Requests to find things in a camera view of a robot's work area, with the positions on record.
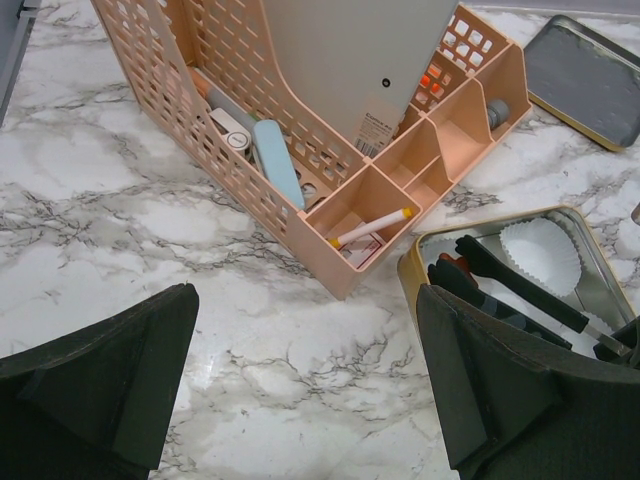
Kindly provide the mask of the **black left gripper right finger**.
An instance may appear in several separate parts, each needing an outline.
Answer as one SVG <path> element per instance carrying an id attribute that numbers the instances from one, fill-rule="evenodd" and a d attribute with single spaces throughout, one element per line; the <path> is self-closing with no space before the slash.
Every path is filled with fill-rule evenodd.
<path id="1" fill-rule="evenodd" d="M 421 286 L 416 313 L 460 478 L 638 478 L 638 370 L 536 338 L 437 286 Z"/>

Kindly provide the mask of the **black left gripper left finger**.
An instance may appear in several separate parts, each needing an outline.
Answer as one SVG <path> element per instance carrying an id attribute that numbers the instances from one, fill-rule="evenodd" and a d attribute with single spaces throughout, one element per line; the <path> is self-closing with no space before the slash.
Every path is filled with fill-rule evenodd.
<path id="1" fill-rule="evenodd" d="M 1 360 L 4 479 L 145 479 L 158 468 L 199 310 L 177 284 Z"/>

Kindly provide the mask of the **black cat-paw metal tongs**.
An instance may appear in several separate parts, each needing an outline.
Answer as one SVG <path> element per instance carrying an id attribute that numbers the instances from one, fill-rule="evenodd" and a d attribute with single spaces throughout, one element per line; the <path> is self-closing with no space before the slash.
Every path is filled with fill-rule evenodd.
<path id="1" fill-rule="evenodd" d="M 523 300 L 553 317 L 560 324 L 581 334 L 585 333 L 598 341 L 618 358 L 636 368 L 639 364 L 639 346 L 630 348 L 619 339 L 599 331 L 589 324 L 586 315 L 546 292 L 523 275 L 508 267 L 475 238 L 465 235 L 456 240 L 456 252 L 464 257 L 471 271 L 481 277 L 491 278 L 511 290 Z M 495 298 L 475 288 L 466 275 L 457 266 L 448 261 L 437 260 L 427 267 L 427 276 L 432 285 L 445 288 L 460 299 L 489 315 L 524 330 L 532 327 L 540 331 L 541 326 Z"/>

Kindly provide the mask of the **brown star cookie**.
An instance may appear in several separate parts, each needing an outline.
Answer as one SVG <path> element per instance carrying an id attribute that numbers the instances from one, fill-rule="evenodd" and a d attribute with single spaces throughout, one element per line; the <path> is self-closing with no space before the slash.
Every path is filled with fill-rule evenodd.
<path id="1" fill-rule="evenodd" d="M 461 270 L 466 277 L 468 278 L 468 280 L 471 282 L 471 284 L 477 288 L 478 287 L 478 283 L 477 281 L 474 279 L 474 277 L 471 274 L 470 268 L 469 268 L 469 264 L 467 262 L 467 260 L 464 257 L 452 257 L 451 255 L 447 254 L 447 253 L 440 253 L 438 256 L 439 260 L 443 260 L 443 261 L 448 261 L 449 263 L 455 265 L 458 267 L 459 270 Z"/>

